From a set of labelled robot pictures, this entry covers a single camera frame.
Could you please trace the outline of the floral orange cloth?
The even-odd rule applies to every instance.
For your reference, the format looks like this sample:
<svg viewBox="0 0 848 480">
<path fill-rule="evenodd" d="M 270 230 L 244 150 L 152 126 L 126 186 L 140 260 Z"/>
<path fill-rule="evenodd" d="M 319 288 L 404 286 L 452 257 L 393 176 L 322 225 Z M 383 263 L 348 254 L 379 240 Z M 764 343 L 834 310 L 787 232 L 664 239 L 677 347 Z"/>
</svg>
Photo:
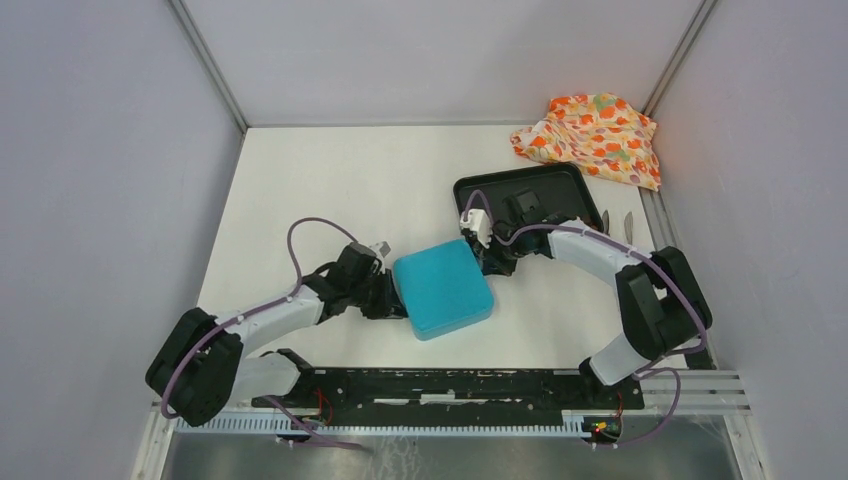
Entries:
<svg viewBox="0 0 848 480">
<path fill-rule="evenodd" d="M 514 153 L 539 164 L 571 163 L 581 173 L 650 191 L 662 184 L 653 149 L 657 123 L 611 93 L 552 99 L 546 115 L 514 131 Z"/>
</svg>

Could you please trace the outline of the teal tin lid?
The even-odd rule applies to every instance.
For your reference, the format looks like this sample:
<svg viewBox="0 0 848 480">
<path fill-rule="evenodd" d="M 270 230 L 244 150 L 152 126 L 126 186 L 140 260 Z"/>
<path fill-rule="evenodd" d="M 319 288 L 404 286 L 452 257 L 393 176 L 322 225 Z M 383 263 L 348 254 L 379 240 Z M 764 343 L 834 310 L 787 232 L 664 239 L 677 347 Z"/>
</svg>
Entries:
<svg viewBox="0 0 848 480">
<path fill-rule="evenodd" d="M 456 239 L 398 258 L 395 285 L 420 341 L 489 318 L 494 295 L 471 248 Z"/>
</svg>

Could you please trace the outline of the steel tongs with white handle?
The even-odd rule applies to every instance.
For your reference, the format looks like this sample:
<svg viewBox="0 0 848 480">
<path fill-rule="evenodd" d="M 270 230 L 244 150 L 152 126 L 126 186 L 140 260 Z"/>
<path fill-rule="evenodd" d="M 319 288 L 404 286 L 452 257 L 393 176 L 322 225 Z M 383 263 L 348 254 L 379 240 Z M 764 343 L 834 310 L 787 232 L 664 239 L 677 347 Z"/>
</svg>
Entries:
<svg viewBox="0 0 848 480">
<path fill-rule="evenodd" d="M 632 211 L 627 211 L 623 216 L 613 218 L 608 210 L 601 215 L 602 231 L 607 236 L 617 236 L 626 244 L 634 243 L 634 216 Z"/>
</svg>

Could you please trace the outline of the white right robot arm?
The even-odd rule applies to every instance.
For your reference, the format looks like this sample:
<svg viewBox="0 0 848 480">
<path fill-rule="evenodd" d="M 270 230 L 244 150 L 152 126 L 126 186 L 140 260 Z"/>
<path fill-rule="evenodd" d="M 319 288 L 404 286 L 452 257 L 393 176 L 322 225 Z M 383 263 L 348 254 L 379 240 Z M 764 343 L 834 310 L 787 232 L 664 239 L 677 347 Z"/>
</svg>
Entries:
<svg viewBox="0 0 848 480">
<path fill-rule="evenodd" d="M 645 253 L 579 217 L 546 211 L 532 191 L 508 202 L 511 220 L 498 220 L 475 190 L 460 215 L 462 233 L 484 271 L 508 275 L 519 259 L 539 254 L 590 273 L 616 295 L 622 331 L 582 362 L 577 392 L 585 405 L 602 408 L 625 378 L 666 357 L 705 348 L 711 313 L 679 249 Z"/>
</svg>

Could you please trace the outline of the black chocolate tray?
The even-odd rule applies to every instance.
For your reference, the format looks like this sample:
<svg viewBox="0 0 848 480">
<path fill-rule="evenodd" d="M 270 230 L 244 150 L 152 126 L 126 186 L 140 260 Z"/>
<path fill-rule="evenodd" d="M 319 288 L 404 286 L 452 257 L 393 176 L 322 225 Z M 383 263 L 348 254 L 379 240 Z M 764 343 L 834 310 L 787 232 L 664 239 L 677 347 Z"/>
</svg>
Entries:
<svg viewBox="0 0 848 480">
<path fill-rule="evenodd" d="M 602 217 L 579 169 L 573 164 L 539 165 L 465 177 L 453 185 L 457 211 L 462 213 L 471 194 L 480 190 L 489 201 L 494 220 L 515 224 L 517 217 L 507 199 L 524 191 L 533 192 L 548 215 L 580 218 L 600 228 Z"/>
</svg>

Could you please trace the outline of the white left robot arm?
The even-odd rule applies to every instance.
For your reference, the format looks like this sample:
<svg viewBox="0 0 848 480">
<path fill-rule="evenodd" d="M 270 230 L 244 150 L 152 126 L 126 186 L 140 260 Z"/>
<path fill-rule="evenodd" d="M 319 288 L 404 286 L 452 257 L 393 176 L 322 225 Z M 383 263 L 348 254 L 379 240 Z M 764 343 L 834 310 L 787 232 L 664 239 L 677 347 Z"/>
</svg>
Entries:
<svg viewBox="0 0 848 480">
<path fill-rule="evenodd" d="M 350 308 L 368 319 L 406 317 L 385 264 L 390 250 L 386 242 L 352 242 L 291 294 L 222 317 L 199 307 L 183 313 L 145 374 L 165 417 L 197 427 L 228 406 L 264 395 L 290 407 L 306 405 L 314 394 L 309 365 L 292 352 L 261 348 Z"/>
</svg>

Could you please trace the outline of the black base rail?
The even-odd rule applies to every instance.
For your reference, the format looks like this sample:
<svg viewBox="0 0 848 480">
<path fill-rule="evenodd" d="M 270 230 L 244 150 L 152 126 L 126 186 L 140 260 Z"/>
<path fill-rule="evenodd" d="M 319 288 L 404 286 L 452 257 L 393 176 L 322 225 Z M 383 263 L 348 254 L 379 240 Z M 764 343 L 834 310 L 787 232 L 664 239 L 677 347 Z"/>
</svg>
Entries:
<svg viewBox="0 0 848 480">
<path fill-rule="evenodd" d="M 565 411 L 645 406 L 638 382 L 593 386 L 576 370 L 323 368 L 279 397 L 332 427 L 559 426 Z"/>
</svg>

